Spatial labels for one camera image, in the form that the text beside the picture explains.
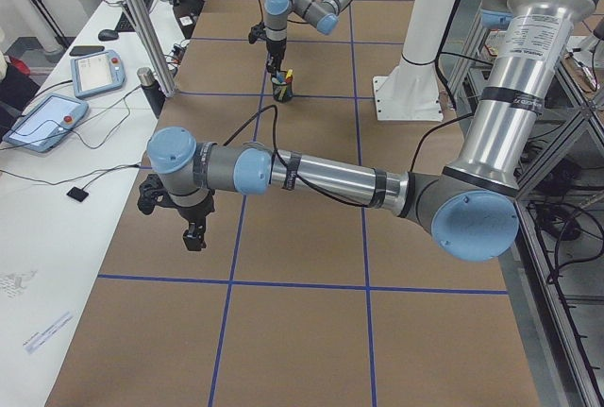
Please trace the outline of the black mesh pen cup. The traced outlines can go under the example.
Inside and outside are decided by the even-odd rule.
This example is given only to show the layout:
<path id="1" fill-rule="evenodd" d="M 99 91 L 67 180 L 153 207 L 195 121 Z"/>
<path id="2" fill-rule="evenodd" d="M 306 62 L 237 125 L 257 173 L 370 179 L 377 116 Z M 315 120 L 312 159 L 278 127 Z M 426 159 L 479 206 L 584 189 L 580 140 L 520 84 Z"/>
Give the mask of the black mesh pen cup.
<path id="1" fill-rule="evenodd" d="M 287 84 L 285 82 L 284 84 L 277 85 L 272 82 L 272 87 L 273 87 L 273 98 L 277 102 L 280 102 L 280 103 L 288 102 L 294 96 L 293 83 Z"/>

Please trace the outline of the black steel water bottle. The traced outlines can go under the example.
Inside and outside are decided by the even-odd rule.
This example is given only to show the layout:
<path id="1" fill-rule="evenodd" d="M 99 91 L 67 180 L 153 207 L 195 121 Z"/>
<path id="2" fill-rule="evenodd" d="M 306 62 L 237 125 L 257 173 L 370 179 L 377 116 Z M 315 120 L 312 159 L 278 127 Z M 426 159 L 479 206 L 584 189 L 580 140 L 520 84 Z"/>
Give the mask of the black steel water bottle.
<path id="1" fill-rule="evenodd" d="M 137 70 L 137 76 L 151 110 L 155 117 L 159 119 L 165 102 L 165 95 L 158 80 L 149 67 L 140 67 Z"/>

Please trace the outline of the small black square pad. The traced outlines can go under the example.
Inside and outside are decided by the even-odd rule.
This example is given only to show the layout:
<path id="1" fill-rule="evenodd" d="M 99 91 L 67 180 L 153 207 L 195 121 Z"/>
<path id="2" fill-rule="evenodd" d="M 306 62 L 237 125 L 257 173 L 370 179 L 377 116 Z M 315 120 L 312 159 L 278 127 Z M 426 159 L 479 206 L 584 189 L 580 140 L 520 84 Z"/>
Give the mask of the small black square pad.
<path id="1" fill-rule="evenodd" d="M 89 196 L 89 193 L 82 188 L 74 186 L 67 192 L 67 196 L 77 202 L 83 202 Z"/>

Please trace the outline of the black computer mouse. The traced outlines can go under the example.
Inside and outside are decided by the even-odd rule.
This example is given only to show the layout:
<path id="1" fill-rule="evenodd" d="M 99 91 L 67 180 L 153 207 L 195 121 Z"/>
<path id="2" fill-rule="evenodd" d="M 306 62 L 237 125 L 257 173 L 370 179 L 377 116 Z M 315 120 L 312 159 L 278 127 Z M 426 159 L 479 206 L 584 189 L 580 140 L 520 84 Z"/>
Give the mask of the black computer mouse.
<path id="1" fill-rule="evenodd" d="M 102 29 L 99 31 L 97 38 L 100 42 L 109 42 L 119 39 L 119 33 L 112 29 Z"/>

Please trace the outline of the far blue teach pendant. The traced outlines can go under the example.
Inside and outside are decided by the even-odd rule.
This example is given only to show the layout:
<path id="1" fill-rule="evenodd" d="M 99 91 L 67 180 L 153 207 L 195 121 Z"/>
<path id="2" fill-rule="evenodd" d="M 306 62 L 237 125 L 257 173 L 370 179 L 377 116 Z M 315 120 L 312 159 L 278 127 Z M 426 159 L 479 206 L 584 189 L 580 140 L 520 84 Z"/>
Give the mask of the far blue teach pendant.
<path id="1" fill-rule="evenodd" d="M 126 81 L 122 59 L 114 50 L 73 58 L 70 64 L 76 98 L 120 89 Z"/>

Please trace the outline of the blue teach pendant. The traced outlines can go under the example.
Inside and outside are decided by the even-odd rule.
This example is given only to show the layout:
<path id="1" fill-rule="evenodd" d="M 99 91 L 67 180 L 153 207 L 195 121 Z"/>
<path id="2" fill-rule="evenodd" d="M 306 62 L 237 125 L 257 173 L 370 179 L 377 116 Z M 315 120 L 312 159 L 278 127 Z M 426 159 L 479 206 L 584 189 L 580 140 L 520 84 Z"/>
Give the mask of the blue teach pendant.
<path id="1" fill-rule="evenodd" d="M 122 59 L 114 50 L 73 58 L 70 64 L 76 98 L 120 89 L 126 81 Z"/>
<path id="2" fill-rule="evenodd" d="M 18 120 L 3 136 L 4 143 L 36 153 L 57 146 L 89 111 L 86 101 L 52 93 Z"/>

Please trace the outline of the near blue teach pendant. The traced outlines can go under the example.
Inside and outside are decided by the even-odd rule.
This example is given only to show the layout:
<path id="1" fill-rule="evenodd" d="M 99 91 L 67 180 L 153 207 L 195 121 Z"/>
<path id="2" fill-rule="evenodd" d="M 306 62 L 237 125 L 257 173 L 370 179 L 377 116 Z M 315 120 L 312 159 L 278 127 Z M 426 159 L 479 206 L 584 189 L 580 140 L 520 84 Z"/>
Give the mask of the near blue teach pendant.
<path id="1" fill-rule="evenodd" d="M 18 120 L 3 136 L 4 143 L 36 153 L 57 146 L 89 111 L 86 101 L 52 93 Z"/>

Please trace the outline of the black smartphone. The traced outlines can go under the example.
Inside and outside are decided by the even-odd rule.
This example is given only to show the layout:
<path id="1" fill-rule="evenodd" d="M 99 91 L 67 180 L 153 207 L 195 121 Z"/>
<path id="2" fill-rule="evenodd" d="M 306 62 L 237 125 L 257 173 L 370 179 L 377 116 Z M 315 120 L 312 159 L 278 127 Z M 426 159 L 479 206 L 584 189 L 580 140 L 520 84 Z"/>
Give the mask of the black smartphone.
<path id="1" fill-rule="evenodd" d="M 88 56 L 95 53 L 100 53 L 105 50 L 103 45 L 76 45 L 74 46 L 70 52 L 70 57 L 83 57 Z"/>

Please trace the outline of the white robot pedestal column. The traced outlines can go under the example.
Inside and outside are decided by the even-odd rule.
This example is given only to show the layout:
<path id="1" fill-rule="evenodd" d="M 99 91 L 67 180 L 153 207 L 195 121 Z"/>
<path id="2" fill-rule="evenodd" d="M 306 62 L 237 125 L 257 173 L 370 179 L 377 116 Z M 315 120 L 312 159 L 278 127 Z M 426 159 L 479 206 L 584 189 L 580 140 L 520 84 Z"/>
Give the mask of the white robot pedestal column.
<path id="1" fill-rule="evenodd" d="M 373 78 L 377 119 L 388 122 L 443 120 L 437 57 L 456 0 L 414 0 L 399 63 Z"/>

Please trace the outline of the aluminium frame post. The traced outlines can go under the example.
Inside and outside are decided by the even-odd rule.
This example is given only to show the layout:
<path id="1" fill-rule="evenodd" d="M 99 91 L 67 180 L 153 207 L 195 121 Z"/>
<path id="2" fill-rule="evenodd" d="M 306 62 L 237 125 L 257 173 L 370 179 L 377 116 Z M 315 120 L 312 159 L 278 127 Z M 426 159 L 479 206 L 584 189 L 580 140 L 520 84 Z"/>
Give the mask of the aluminium frame post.
<path id="1" fill-rule="evenodd" d="M 135 32 L 141 40 L 157 74 L 160 88 L 167 97 L 172 97 L 176 92 L 176 84 L 159 44 L 159 38 L 152 25 L 149 12 L 143 0 L 126 0 L 126 4 Z"/>

